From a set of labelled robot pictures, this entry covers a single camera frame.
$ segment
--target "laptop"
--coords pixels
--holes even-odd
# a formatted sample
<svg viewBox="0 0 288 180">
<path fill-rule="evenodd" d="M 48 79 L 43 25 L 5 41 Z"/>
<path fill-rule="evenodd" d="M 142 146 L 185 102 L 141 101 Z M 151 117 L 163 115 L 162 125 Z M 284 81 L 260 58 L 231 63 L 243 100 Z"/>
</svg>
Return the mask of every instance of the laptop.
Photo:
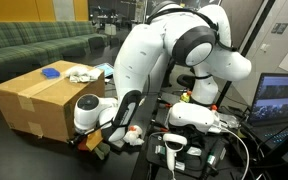
<svg viewBox="0 0 288 180">
<path fill-rule="evenodd" d="M 288 74 L 262 73 L 247 123 L 252 127 L 288 122 Z"/>
</svg>

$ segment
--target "cardboard box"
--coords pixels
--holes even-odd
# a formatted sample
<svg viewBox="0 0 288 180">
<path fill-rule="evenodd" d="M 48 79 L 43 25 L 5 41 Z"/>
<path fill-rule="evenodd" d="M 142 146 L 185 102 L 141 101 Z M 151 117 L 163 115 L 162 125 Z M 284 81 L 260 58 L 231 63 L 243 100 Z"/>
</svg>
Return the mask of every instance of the cardboard box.
<svg viewBox="0 0 288 180">
<path fill-rule="evenodd" d="M 63 142 L 72 138 L 78 98 L 105 94 L 103 72 L 91 83 L 72 83 L 65 78 L 65 71 L 76 65 L 57 61 L 43 67 L 58 70 L 61 76 L 56 79 L 46 79 L 41 68 L 0 84 L 0 110 L 9 127 Z"/>
</svg>

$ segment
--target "couch cushion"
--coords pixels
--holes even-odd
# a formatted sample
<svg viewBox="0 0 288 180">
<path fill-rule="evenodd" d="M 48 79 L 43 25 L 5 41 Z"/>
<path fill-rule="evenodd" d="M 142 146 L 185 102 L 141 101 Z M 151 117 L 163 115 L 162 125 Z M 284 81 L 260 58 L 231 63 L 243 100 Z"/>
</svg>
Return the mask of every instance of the couch cushion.
<svg viewBox="0 0 288 180">
<path fill-rule="evenodd" d="M 69 37 L 64 22 L 16 23 L 25 44 Z"/>
<path fill-rule="evenodd" d="M 89 47 L 88 39 L 94 38 L 94 37 L 101 37 L 101 38 L 103 38 L 105 45 L 106 45 L 106 46 L 108 45 L 108 43 L 107 43 L 107 36 L 104 35 L 104 34 L 96 34 L 96 33 L 95 33 L 95 34 L 88 34 L 88 35 L 76 36 L 76 37 L 72 37 L 72 38 L 78 39 L 78 40 L 82 41 L 82 42 L 84 43 L 84 47 Z"/>
<path fill-rule="evenodd" d="M 41 65 L 48 64 L 46 51 L 41 48 L 20 45 L 0 48 L 0 64 L 36 59 Z"/>
<path fill-rule="evenodd" d="M 71 37 L 94 33 L 93 25 L 89 21 L 65 21 L 65 25 Z"/>
<path fill-rule="evenodd" d="M 49 62 L 52 63 L 57 60 L 63 60 L 62 52 L 77 47 L 84 48 L 85 44 L 81 40 L 77 39 L 75 40 L 73 38 L 62 38 L 45 42 L 33 43 L 29 44 L 29 46 L 45 49 L 49 57 Z"/>
<path fill-rule="evenodd" d="M 0 23 L 0 48 L 23 44 L 24 42 L 15 23 Z"/>
</svg>

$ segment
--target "box tape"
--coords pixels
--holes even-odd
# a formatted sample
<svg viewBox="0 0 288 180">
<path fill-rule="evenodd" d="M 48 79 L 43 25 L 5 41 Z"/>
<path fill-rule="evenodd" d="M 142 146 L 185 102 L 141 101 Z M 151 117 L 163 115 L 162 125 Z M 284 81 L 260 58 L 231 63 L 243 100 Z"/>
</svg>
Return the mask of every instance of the box tape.
<svg viewBox="0 0 288 180">
<path fill-rule="evenodd" d="M 23 91 L 18 92 L 18 100 L 20 102 L 21 108 L 35 112 L 34 105 L 32 103 L 31 97 L 39 92 L 51 87 L 52 85 L 58 83 L 59 81 L 63 80 L 65 76 L 63 75 L 64 72 L 61 72 L 60 77 L 56 79 L 48 79 L 46 81 L 42 81 L 38 84 L 35 84 Z"/>
<path fill-rule="evenodd" d="M 31 133 L 38 136 L 39 138 L 43 137 L 43 130 L 40 124 L 28 122 Z"/>
</svg>

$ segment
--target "orange object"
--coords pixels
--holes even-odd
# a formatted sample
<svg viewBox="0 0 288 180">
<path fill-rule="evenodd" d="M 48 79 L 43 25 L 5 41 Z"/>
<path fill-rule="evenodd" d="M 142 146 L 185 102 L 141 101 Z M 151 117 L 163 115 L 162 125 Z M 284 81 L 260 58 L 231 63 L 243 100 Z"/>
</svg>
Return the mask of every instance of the orange object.
<svg viewBox="0 0 288 180">
<path fill-rule="evenodd" d="M 211 106 L 211 110 L 217 111 L 217 106 L 216 106 L 215 104 L 213 104 L 213 105 Z"/>
<path fill-rule="evenodd" d="M 136 128 L 134 126 L 130 126 L 130 128 L 128 130 L 129 131 L 136 131 Z"/>
<path fill-rule="evenodd" d="M 98 129 L 97 131 L 89 134 L 87 136 L 87 141 L 86 141 L 86 146 L 90 151 L 93 151 L 93 149 L 100 143 L 102 142 L 103 137 L 102 137 L 102 131 L 101 129 Z"/>
<path fill-rule="evenodd" d="M 166 128 L 160 128 L 160 131 L 162 131 L 162 132 L 168 132 L 168 129 L 166 129 Z"/>
<path fill-rule="evenodd" d="M 172 107 L 172 104 L 165 104 L 165 107 L 171 108 L 171 107 Z"/>
<path fill-rule="evenodd" d="M 83 139 L 77 146 L 77 149 L 80 151 L 89 151 L 88 147 L 86 146 L 86 138 Z"/>
</svg>

